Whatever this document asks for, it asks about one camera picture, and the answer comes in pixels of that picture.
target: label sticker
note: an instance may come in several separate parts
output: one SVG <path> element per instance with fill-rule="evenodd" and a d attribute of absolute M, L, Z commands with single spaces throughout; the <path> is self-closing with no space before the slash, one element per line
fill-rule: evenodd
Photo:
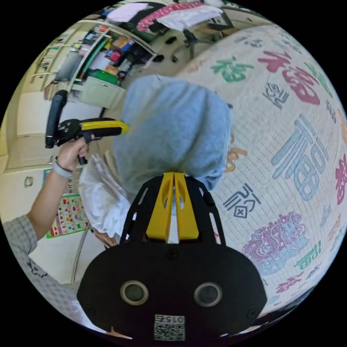
<path fill-rule="evenodd" d="M 184 341 L 184 323 L 184 316 L 156 314 L 154 321 L 154 339 L 160 341 Z"/>

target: smartwatch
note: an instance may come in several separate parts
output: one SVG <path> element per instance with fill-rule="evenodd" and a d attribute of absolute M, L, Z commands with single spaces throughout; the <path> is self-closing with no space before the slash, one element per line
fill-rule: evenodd
<path fill-rule="evenodd" d="M 63 169 L 59 164 L 58 164 L 58 157 L 55 157 L 55 159 L 52 162 L 52 169 L 59 175 L 65 178 L 69 178 L 72 175 L 72 171 Z"/>

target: pink cloth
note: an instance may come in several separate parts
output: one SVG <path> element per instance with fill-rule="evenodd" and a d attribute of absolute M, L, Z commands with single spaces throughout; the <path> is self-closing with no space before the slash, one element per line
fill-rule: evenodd
<path fill-rule="evenodd" d="M 192 3 L 192 4 L 172 4 L 172 5 L 168 5 L 168 6 L 162 7 L 159 10 L 157 10 L 157 11 L 153 12 L 152 14 L 150 14 L 149 16 L 141 19 L 138 22 L 136 28 L 139 31 L 146 32 L 148 30 L 148 27 L 153 24 L 153 21 L 155 19 L 164 17 L 164 16 L 168 15 L 169 13 L 171 13 L 173 11 L 187 10 L 187 9 L 190 9 L 190 8 L 199 7 L 201 5 L 203 5 L 203 4 L 200 3 L 200 2 L 197 2 L 197 3 Z"/>

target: shirt sleeve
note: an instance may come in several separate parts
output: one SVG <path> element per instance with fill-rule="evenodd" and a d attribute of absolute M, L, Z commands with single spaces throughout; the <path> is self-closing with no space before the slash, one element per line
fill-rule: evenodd
<path fill-rule="evenodd" d="M 90 329 L 105 332 L 92 324 L 77 301 L 79 283 L 59 283 L 29 257 L 37 247 L 37 238 L 28 217 L 22 216 L 3 223 L 3 228 L 16 260 L 36 290 L 67 318 Z"/>

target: bag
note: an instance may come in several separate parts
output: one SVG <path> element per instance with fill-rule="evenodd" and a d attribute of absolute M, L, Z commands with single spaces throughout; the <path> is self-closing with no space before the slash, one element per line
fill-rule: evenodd
<path fill-rule="evenodd" d="M 92 154 L 83 168 L 79 191 L 91 226 L 109 237 L 121 236 L 130 204 L 99 155 Z"/>

